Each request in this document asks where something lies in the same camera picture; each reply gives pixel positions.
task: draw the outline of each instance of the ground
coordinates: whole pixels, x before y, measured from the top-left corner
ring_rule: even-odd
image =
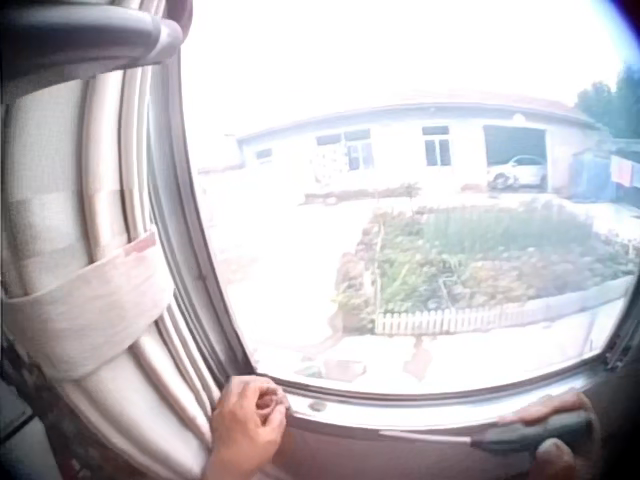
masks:
[[[597,351],[623,302],[553,324],[439,337],[350,336],[336,312],[336,271],[353,252],[371,214],[410,211],[428,197],[298,205],[222,192],[201,199],[219,210],[204,211],[211,248],[227,300],[259,371],[283,378],[324,377],[335,388],[383,392],[436,392],[501,384],[534,376]],[[457,194],[449,205],[516,205],[526,194]],[[612,204],[572,204],[593,217],[594,229],[640,239],[638,212]],[[540,344],[545,344],[544,356]]]

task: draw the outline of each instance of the green handle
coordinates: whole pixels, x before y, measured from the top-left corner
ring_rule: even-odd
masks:
[[[584,410],[558,413],[535,425],[514,423],[494,427],[471,438],[471,446],[491,453],[535,452],[548,438],[557,438],[569,448],[588,439],[593,432],[593,418]]]

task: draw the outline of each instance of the garden bed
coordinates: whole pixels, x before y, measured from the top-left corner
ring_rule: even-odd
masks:
[[[635,275],[627,244],[554,202],[382,212],[338,271],[343,328],[380,315],[495,308]]]

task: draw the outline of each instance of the roof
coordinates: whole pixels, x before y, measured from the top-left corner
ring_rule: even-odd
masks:
[[[528,97],[517,94],[490,93],[465,90],[448,90],[441,92],[417,92],[412,91],[402,94],[389,95],[368,95],[361,94],[358,97],[350,97],[349,100],[341,101],[340,106],[323,103],[321,107],[316,107],[306,111],[306,115],[289,115],[288,121],[273,121],[270,125],[262,125],[238,135],[239,140],[246,140],[252,137],[272,133],[287,128],[327,120],[335,117],[377,112],[385,110],[396,110],[402,108],[418,108],[429,106],[458,106],[458,107],[492,107],[515,110],[523,113],[539,113],[544,115],[562,118],[590,127],[597,127],[597,124],[582,113],[580,110],[570,107],[556,100],[545,100],[535,97]]]

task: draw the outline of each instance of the glass pane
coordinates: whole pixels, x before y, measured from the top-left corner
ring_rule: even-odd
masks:
[[[434,140],[427,140],[424,142],[424,148],[427,155],[427,166],[437,166],[438,154],[436,153],[436,142]]]
[[[401,396],[601,352],[640,258],[625,25],[598,2],[316,3],[200,2],[181,51],[202,222],[257,371]]]
[[[449,152],[449,140],[439,140],[438,147],[440,148],[440,165],[448,167],[451,165],[451,153]]]

